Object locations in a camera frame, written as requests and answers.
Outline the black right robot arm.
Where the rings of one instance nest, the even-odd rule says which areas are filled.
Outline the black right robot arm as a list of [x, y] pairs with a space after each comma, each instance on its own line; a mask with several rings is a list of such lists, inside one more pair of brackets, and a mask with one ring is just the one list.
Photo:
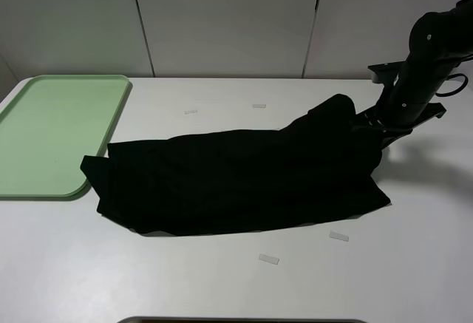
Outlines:
[[472, 2], [450, 11], [424, 14], [409, 35], [405, 61], [374, 64], [372, 81], [382, 84], [376, 104], [356, 115], [355, 131], [374, 132], [387, 147], [446, 110], [432, 99], [442, 84], [455, 78], [453, 69], [472, 58]]

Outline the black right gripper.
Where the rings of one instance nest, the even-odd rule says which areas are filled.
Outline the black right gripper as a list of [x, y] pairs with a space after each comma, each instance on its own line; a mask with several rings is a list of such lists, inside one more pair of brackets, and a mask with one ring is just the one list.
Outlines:
[[386, 126], [381, 122], [376, 112], [376, 106], [358, 113], [350, 121], [350, 125], [353, 132], [372, 134], [379, 142], [381, 149], [387, 148], [396, 140], [410, 135], [413, 131], [412, 127]]

